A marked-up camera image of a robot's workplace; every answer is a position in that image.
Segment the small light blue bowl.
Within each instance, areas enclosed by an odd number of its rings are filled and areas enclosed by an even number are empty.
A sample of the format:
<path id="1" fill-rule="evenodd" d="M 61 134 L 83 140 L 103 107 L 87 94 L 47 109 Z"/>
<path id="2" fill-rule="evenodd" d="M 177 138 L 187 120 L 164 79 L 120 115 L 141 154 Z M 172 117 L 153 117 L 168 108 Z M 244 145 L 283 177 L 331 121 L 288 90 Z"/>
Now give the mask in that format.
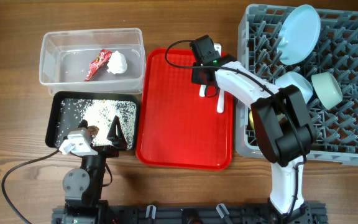
<path id="1" fill-rule="evenodd" d="M 276 79 L 275 84 L 282 88 L 295 85 L 301 91 L 306 104 L 313 96 L 313 87 L 310 82 L 304 76 L 296 72 L 288 72 L 282 75 Z"/>

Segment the red ketchup packet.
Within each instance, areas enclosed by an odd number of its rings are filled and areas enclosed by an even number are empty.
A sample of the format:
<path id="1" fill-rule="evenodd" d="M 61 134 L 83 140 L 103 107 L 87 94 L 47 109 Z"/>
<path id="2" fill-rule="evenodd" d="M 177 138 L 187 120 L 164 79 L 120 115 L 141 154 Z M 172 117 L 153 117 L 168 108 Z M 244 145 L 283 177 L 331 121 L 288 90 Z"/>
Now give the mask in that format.
<path id="1" fill-rule="evenodd" d="M 91 80 L 94 74 L 111 58 L 112 51 L 102 49 L 97 57 L 90 63 L 88 74 L 85 78 L 85 82 Z"/>

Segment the white napkin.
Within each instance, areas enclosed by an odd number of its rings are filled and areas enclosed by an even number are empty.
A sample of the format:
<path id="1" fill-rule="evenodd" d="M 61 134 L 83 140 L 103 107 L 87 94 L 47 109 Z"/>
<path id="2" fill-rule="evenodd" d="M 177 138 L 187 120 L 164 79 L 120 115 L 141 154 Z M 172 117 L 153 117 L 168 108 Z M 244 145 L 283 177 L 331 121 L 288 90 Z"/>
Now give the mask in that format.
<path id="1" fill-rule="evenodd" d="M 111 54 L 107 63 L 107 72 L 112 74 L 122 74 L 127 70 L 127 62 L 125 56 L 115 51 Z"/>

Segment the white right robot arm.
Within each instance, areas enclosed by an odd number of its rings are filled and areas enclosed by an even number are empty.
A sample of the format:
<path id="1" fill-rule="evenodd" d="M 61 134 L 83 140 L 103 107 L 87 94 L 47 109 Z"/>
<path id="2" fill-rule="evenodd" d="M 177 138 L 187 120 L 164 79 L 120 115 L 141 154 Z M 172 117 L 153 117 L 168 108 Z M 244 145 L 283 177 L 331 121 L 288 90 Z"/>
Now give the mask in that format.
<path id="1" fill-rule="evenodd" d="M 232 157 L 234 100 L 251 110 L 257 144 L 272 166 L 269 204 L 281 219 L 306 212 L 302 172 L 316 131 L 301 91 L 271 84 L 221 54 L 208 36 L 154 50 L 147 59 L 138 160 L 152 166 L 221 170 Z"/>

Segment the white plastic spoon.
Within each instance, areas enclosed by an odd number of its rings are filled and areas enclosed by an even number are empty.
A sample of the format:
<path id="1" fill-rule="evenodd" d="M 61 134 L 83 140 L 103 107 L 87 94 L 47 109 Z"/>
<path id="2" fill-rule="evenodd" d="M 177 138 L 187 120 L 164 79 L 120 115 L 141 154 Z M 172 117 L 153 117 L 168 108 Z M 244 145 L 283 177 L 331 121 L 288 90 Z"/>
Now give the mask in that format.
<path id="1" fill-rule="evenodd" d="M 200 86 L 200 91 L 199 91 L 199 96 L 200 97 L 205 97 L 205 90 L 206 90 L 206 85 L 201 85 Z"/>

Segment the mint green bowl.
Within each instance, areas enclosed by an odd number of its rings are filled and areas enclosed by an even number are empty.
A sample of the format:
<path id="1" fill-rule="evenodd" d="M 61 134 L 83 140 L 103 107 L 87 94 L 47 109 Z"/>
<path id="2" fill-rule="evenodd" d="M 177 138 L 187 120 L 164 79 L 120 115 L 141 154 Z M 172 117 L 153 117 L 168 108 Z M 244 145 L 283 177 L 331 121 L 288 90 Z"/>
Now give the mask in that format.
<path id="1" fill-rule="evenodd" d="M 318 99 L 327 110 L 342 101 L 341 88 L 332 73 L 324 72 L 312 75 L 311 81 Z"/>

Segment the light blue plate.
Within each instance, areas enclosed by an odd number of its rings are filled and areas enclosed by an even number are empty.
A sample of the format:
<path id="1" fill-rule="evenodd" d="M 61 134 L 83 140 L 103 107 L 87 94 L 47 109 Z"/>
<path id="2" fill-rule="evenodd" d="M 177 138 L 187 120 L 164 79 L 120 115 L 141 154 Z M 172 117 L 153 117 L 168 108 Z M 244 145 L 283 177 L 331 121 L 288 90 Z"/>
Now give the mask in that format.
<path id="1" fill-rule="evenodd" d="M 307 58 L 316 46 L 320 30 L 321 21 L 314 7 L 304 4 L 295 8 L 278 35 L 281 63 L 293 65 Z"/>

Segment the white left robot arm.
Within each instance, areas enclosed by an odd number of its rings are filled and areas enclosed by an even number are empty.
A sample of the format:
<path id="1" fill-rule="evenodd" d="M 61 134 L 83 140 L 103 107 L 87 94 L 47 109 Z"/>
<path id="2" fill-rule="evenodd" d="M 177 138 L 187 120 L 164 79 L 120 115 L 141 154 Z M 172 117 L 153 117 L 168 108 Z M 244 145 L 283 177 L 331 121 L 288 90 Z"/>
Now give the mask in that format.
<path id="1" fill-rule="evenodd" d="M 127 141 L 116 116 L 111 123 L 106 146 L 94 146 L 86 120 L 64 137 L 59 147 L 62 154 L 69 153 L 81 157 L 81 166 L 70 170 L 63 178 L 65 207 L 61 212 L 54 211 L 52 223 L 118 223 L 107 201 L 101 200 L 106 159 L 117 157 L 119 150 L 127 146 Z"/>

